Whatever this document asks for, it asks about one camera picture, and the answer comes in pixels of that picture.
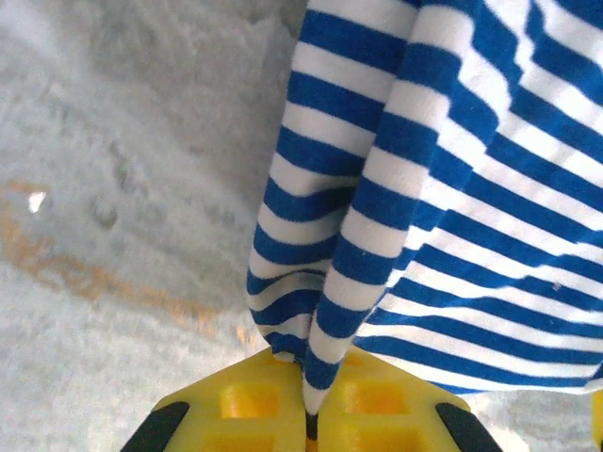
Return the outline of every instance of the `black rubber edge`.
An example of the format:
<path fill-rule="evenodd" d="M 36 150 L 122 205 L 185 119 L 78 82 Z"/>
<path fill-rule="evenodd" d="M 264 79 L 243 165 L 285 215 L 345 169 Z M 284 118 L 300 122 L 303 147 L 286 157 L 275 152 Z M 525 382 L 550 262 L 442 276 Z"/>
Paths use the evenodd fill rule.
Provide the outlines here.
<path fill-rule="evenodd" d="M 461 452 L 503 452 L 472 412 L 451 403 L 439 403 L 435 409 Z"/>
<path fill-rule="evenodd" d="M 308 440 L 318 439 L 318 415 L 305 414 L 305 436 Z"/>
<path fill-rule="evenodd" d="M 174 432 L 185 418 L 189 405 L 175 402 L 147 416 L 122 452 L 164 452 Z"/>

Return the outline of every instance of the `striped clothing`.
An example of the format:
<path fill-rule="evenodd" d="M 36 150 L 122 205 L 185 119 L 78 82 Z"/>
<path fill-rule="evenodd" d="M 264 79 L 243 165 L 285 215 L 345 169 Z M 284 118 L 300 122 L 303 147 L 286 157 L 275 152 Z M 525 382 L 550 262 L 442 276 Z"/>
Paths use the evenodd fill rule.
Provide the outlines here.
<path fill-rule="evenodd" d="M 310 0 L 248 274 L 310 414 L 352 342 L 456 394 L 603 387 L 602 6 Z"/>

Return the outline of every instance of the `white stripe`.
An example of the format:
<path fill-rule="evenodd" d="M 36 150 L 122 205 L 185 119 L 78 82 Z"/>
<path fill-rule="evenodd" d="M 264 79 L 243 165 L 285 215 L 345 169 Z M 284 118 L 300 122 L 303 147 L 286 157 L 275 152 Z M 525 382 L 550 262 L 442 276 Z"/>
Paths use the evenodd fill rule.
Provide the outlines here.
<path fill-rule="evenodd" d="M 545 14 L 545 31 L 559 44 L 591 59 L 599 68 L 603 65 L 601 30 L 582 21 L 555 2 L 536 0 Z"/>
<path fill-rule="evenodd" d="M 297 314 L 279 325 L 258 325 L 257 329 L 264 337 L 273 332 L 279 332 L 281 334 L 291 334 L 298 339 L 305 340 L 308 338 L 311 322 L 312 316 L 310 314 Z"/>
<path fill-rule="evenodd" d="M 389 277 L 387 278 L 385 287 L 387 287 L 388 289 L 391 289 L 397 283 L 399 283 L 399 280 L 401 280 L 403 276 L 404 276 L 404 270 L 398 270 L 397 268 L 394 268 L 392 270 L 392 272 L 389 274 Z"/>
<path fill-rule="evenodd" d="M 595 392 L 603 389 L 603 378 L 592 379 L 584 385 L 584 392 Z"/>
<path fill-rule="evenodd" d="M 603 324 L 603 313 L 586 311 L 555 299 L 519 290 L 515 287 L 488 288 L 447 275 L 416 261 L 410 263 L 404 277 L 431 289 L 446 292 L 460 299 L 481 299 L 491 297 L 501 299 L 516 306 L 535 312 L 551 315 L 574 323 L 586 323 L 600 326 Z"/>
<path fill-rule="evenodd" d="M 420 379 L 425 381 L 431 381 L 435 384 L 444 384 L 448 386 L 457 386 L 459 388 L 467 388 L 476 391 L 517 391 L 518 386 L 516 384 L 498 383 L 487 379 L 479 379 L 476 377 L 469 377 L 466 375 L 449 372 L 447 370 L 430 367 L 421 363 L 413 363 L 411 361 L 401 360 L 394 358 L 393 356 L 382 355 L 380 353 L 372 353 L 373 356 L 384 360 L 387 363 L 399 367 L 400 369 L 409 372 Z M 558 393 L 568 394 L 585 394 L 588 391 L 582 387 L 573 386 L 559 386 L 546 388 L 542 386 L 526 386 L 521 385 L 522 390 L 535 390 L 535 391 L 554 391 Z"/>
<path fill-rule="evenodd" d="M 437 131 L 450 108 L 450 100 L 434 89 L 397 80 L 385 111 L 430 127 Z"/>
<path fill-rule="evenodd" d="M 270 238 L 277 242 L 312 245 L 336 235 L 345 214 L 345 209 L 340 209 L 313 221 L 289 221 L 277 217 L 262 203 L 257 223 Z"/>
<path fill-rule="evenodd" d="M 342 275 L 331 267 L 324 283 L 324 295 L 337 306 L 351 311 L 370 309 L 383 293 L 383 285 L 365 284 Z"/>
<path fill-rule="evenodd" d="M 283 264 L 275 264 L 260 256 L 255 249 L 252 249 L 249 261 L 249 269 L 256 278 L 268 279 L 283 276 L 287 273 L 298 270 L 315 270 L 326 272 L 330 263 L 331 259 L 324 259 L 323 261 L 313 262 L 310 264 L 286 266 Z"/>
<path fill-rule="evenodd" d="M 415 162 L 373 147 L 368 154 L 363 176 L 388 190 L 416 199 L 428 172 L 427 168 Z"/>
<path fill-rule="evenodd" d="M 476 169 L 476 172 L 485 179 L 564 217 L 571 218 L 593 231 L 603 230 L 603 212 L 530 179 L 488 155 L 485 156 L 485 159 L 485 165 Z"/>
<path fill-rule="evenodd" d="M 375 134 L 322 111 L 291 104 L 285 106 L 283 126 L 303 137 L 330 144 L 359 157 L 366 157 Z"/>
<path fill-rule="evenodd" d="M 603 229 L 603 214 L 591 206 L 545 186 L 485 153 L 486 147 L 475 136 L 447 119 L 438 138 L 440 146 L 462 159 L 485 179 L 553 212 L 583 224 L 594 231 Z"/>
<path fill-rule="evenodd" d="M 531 153 L 573 172 L 595 186 L 603 186 L 603 166 L 509 112 L 498 132 Z"/>
<path fill-rule="evenodd" d="M 399 315 L 408 315 L 412 317 L 439 316 L 464 322 L 467 325 L 473 325 L 484 330 L 502 334 L 513 339 L 520 339 L 524 342 L 534 344 L 538 347 L 567 348 L 578 351 L 592 351 L 603 353 L 603 341 L 601 339 L 573 336 L 569 334 L 555 334 L 548 331 L 537 330 L 533 327 L 513 322 L 504 317 L 491 315 L 466 307 L 446 307 L 434 308 L 417 303 L 410 299 L 403 299 L 391 294 L 387 294 L 379 305 L 388 313 Z M 385 330 L 376 328 L 375 325 L 367 327 L 368 332 L 365 335 L 388 335 Z M 398 325 L 392 325 L 390 328 L 396 332 Z"/>
<path fill-rule="evenodd" d="M 343 223 L 341 234 L 353 245 L 378 256 L 398 257 L 404 244 L 404 234 L 365 217 L 353 207 Z"/>
<path fill-rule="evenodd" d="M 310 0 L 308 9 L 404 40 L 410 35 L 416 18 L 416 8 L 400 0 Z"/>
<path fill-rule="evenodd" d="M 295 48 L 291 71 L 307 73 L 383 103 L 394 82 L 394 75 L 391 73 L 305 42 L 298 42 Z"/>
<path fill-rule="evenodd" d="M 603 131 L 603 109 L 574 85 L 536 64 L 530 64 L 519 85 L 559 108 L 564 114 L 581 124 Z"/>
<path fill-rule="evenodd" d="M 410 41 L 448 50 L 463 58 L 473 38 L 473 20 L 449 7 L 422 7 Z"/>
<path fill-rule="evenodd" d="M 301 384 L 301 392 L 303 394 L 303 404 L 308 414 L 318 413 L 320 404 L 324 400 L 324 397 L 329 394 L 328 389 L 316 389 L 312 387 L 308 380 L 303 376 L 303 382 Z"/>
<path fill-rule="evenodd" d="M 275 300 L 291 292 L 302 289 L 321 291 L 323 284 L 324 276 L 305 272 L 293 273 L 269 285 L 258 295 L 248 297 L 248 302 L 255 311 L 263 311 Z"/>
<path fill-rule="evenodd" d="M 452 206 L 451 209 L 459 214 L 554 256 L 572 254 L 591 260 L 591 256 L 599 253 L 594 245 L 580 244 L 580 247 L 577 247 L 572 242 L 513 217 L 431 177 L 423 186 L 421 198 L 440 209 Z"/>
<path fill-rule="evenodd" d="M 473 47 L 467 50 L 464 56 L 459 81 L 486 102 L 494 110 L 497 119 L 501 121 L 502 116 L 511 105 L 507 79 Z"/>
<path fill-rule="evenodd" d="M 526 266 L 495 251 L 488 250 L 470 241 L 464 240 L 447 231 L 435 228 L 429 244 L 451 256 L 492 270 L 499 275 L 521 280 L 533 276 L 551 285 L 572 287 L 591 297 L 603 296 L 603 284 L 571 271 L 553 266 Z M 603 250 L 599 253 L 603 259 Z"/>
<path fill-rule="evenodd" d="M 592 376 L 593 368 L 595 367 L 591 364 L 535 362 L 509 355 L 492 348 L 479 346 L 469 341 L 457 339 L 456 337 L 451 337 L 440 332 L 429 331 L 409 325 L 396 325 L 394 327 L 371 325 L 370 328 L 363 330 L 362 334 L 403 339 L 441 353 L 447 353 L 449 355 L 475 361 L 476 363 L 483 363 L 501 370 L 531 377 L 587 379 Z"/>
<path fill-rule="evenodd" d="M 289 353 L 288 351 L 279 351 L 278 353 L 274 353 L 272 356 L 276 361 L 280 361 L 281 363 L 293 363 L 295 361 L 295 355 L 293 353 Z"/>
<path fill-rule="evenodd" d="M 534 53 L 534 45 L 526 35 L 530 15 L 530 0 L 485 0 L 488 8 L 517 37 L 517 49 L 513 61 L 525 70 L 525 65 Z"/>
<path fill-rule="evenodd" d="M 282 190 L 297 197 L 314 195 L 330 188 L 358 184 L 358 177 L 328 176 L 296 167 L 278 153 L 272 158 L 270 177 Z"/>
<path fill-rule="evenodd" d="M 409 250 L 418 250 L 424 243 L 429 240 L 431 231 L 425 231 L 417 226 L 411 226 L 408 230 L 408 237 L 404 242 L 404 248 Z"/>
<path fill-rule="evenodd" d="M 471 168 L 477 167 L 483 159 L 486 146 L 479 138 L 464 129 L 462 126 L 446 118 L 442 123 L 442 130 L 437 139 L 443 149 L 463 160 Z"/>
<path fill-rule="evenodd" d="M 344 339 L 332 337 L 318 325 L 316 316 L 312 319 L 308 345 L 317 358 L 329 364 L 339 363 L 350 347 L 354 335 Z"/>

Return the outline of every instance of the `orange paint mark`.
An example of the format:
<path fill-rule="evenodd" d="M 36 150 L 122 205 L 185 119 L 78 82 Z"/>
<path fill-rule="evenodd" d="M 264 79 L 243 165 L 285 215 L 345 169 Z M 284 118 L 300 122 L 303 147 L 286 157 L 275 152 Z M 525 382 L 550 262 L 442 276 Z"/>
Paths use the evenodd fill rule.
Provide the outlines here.
<path fill-rule="evenodd" d="M 215 335 L 215 328 L 208 322 L 220 313 L 219 310 L 204 307 L 196 300 L 171 297 L 164 290 L 128 284 L 100 266 L 89 265 L 64 254 L 54 255 L 52 239 L 29 236 L 12 214 L 6 195 L 48 191 L 48 186 L 22 181 L 0 186 L 0 244 L 15 267 L 53 290 L 67 290 L 92 301 L 101 296 L 111 296 L 133 305 L 159 308 L 183 327 L 193 326 L 195 330 Z"/>
<path fill-rule="evenodd" d="M 247 334 L 245 334 L 245 330 L 243 330 L 243 327 L 236 327 L 236 337 L 238 337 L 238 340 L 240 341 L 241 345 L 246 345 L 247 344 Z"/>
<path fill-rule="evenodd" d="M 252 348 L 252 350 L 257 350 L 257 336 L 250 337 L 249 345 Z"/>

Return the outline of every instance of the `blue and white striped fabric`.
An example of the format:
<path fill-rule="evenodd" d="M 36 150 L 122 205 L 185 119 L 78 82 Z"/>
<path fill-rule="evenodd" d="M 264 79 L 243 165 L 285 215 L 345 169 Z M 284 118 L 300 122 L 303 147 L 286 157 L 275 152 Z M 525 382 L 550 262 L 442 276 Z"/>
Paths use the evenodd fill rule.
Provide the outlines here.
<path fill-rule="evenodd" d="M 318 412 L 353 342 L 453 393 L 603 387 L 603 3 L 310 0 L 250 260 Z"/>

